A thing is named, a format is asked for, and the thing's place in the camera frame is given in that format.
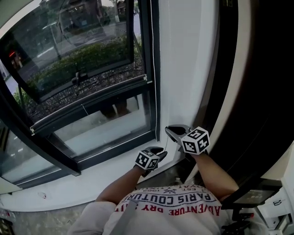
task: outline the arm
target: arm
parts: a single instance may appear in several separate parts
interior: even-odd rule
[[[125,196],[135,189],[140,176],[144,172],[145,170],[139,166],[135,166],[122,177],[107,186],[97,197],[96,201],[110,201],[118,205]]]
[[[196,160],[205,187],[212,192],[219,201],[238,190],[237,183],[219,165],[206,154],[192,155]]]

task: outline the shrub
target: shrub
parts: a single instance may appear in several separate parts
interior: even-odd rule
[[[137,40],[138,40],[139,48],[142,51],[141,38],[137,38]],[[117,51],[118,48],[119,46],[117,42],[112,42],[111,45],[96,44],[96,45],[90,45],[86,48],[84,47],[82,49],[75,51],[75,53],[71,54],[70,57],[63,58],[53,63],[49,69],[45,69],[44,71],[37,73],[32,79],[27,81],[27,83],[33,89],[35,89],[38,86],[38,83],[43,83],[44,87],[47,89],[51,89],[51,87],[55,87],[55,86],[60,86],[68,82],[67,77],[61,77],[60,74],[63,73],[68,76],[67,73],[70,73],[70,71],[67,71],[67,70],[72,69],[73,64],[76,64],[78,62],[81,63],[82,61],[94,60],[95,63],[92,65],[97,67],[97,63],[103,60],[104,56],[106,56],[105,54],[110,53],[110,55],[108,56],[113,56],[113,57],[119,56],[120,52]],[[136,47],[134,48],[134,60],[140,60],[138,49]],[[32,99],[23,89],[22,89],[22,95],[23,95],[23,102],[26,105],[32,102]],[[17,103],[21,105],[18,90],[15,91],[13,96],[15,100],[17,101]]]
[[[127,55],[126,37],[113,40],[107,44],[87,45],[35,73],[27,81],[27,84],[31,89],[43,96],[71,81],[77,71],[86,73],[124,60]]]

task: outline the red light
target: red light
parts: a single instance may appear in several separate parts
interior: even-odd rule
[[[14,52],[12,52],[12,53],[9,55],[9,57],[13,56],[14,54],[15,54],[15,51],[14,51]]]

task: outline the black device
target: black device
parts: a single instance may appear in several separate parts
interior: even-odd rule
[[[222,210],[232,209],[234,223],[223,226],[222,234],[243,235],[244,230],[250,226],[246,220],[254,216],[253,213],[240,213],[243,208],[254,208],[263,205],[265,201],[279,192],[282,183],[279,180],[262,179],[245,183],[236,192],[227,197],[222,203]]]

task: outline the black window frame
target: black window frame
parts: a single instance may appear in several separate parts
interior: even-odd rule
[[[94,71],[88,72],[88,73],[80,73],[78,72],[76,74],[76,77],[73,77],[71,81],[68,81],[67,83],[53,89],[52,91],[48,92],[47,94],[40,96],[37,94],[32,88],[30,88],[27,83],[23,80],[23,78],[19,75],[18,71],[13,68],[11,64],[11,60],[9,59],[9,55],[5,53],[5,50],[3,46],[7,44],[7,33],[0,38],[0,60],[2,61],[3,65],[6,67],[7,71],[11,74],[11,76],[15,79],[15,81],[20,85],[20,87],[37,103],[40,104],[47,99],[51,98],[52,96],[60,93],[61,91],[68,89],[82,81],[88,80],[93,76],[96,76],[98,74],[107,72],[112,69],[116,69],[118,67],[131,64],[134,61],[134,34],[133,34],[133,22],[134,22],[134,1],[126,0],[126,28],[127,28],[127,47],[129,56],[119,62],[112,63],[107,66],[103,66],[99,69],[96,69]]]
[[[0,107],[0,119],[5,123],[5,125],[29,148],[34,150],[44,159],[53,163],[59,169],[50,171],[50,169],[45,170],[44,172],[38,173],[33,176],[26,177],[13,184],[21,187],[22,189],[34,187],[41,185],[67,175],[78,176],[81,174],[81,171],[87,169],[91,166],[104,162],[108,159],[116,157],[120,154],[125,153],[133,148],[136,148],[146,142],[149,142],[153,139],[159,141],[160,133],[160,50],[152,50],[152,45],[159,48],[159,8],[158,1],[148,1],[140,0],[139,1],[139,10],[140,10],[140,24],[141,24],[141,39],[142,39],[142,56],[144,58],[144,68],[146,74],[139,76],[137,78],[130,79],[126,81],[126,86],[123,87],[122,84],[117,84],[112,87],[109,87],[105,90],[96,92],[93,94],[96,96],[96,100],[92,99],[89,102],[89,107],[113,104],[113,101],[117,98],[130,98],[135,95],[143,94],[148,92],[149,94],[149,104],[150,104],[150,130],[134,137],[126,142],[115,145],[107,151],[98,152],[95,155],[83,159],[79,162],[76,162],[75,159],[72,159],[61,152],[55,145],[53,145],[46,138],[42,138],[48,133],[48,128],[57,125],[59,128],[65,123],[64,119],[60,119],[64,113],[59,112],[60,116],[53,115],[56,119],[50,121],[50,125],[46,126],[40,125],[36,128],[35,123],[33,123],[15,101],[14,97],[8,90],[2,76],[0,75],[0,102],[3,104]],[[151,12],[153,17],[153,27],[151,27]],[[74,110],[79,113],[78,119],[82,118],[81,112],[79,112],[80,103],[77,101],[77,105],[74,106]]]

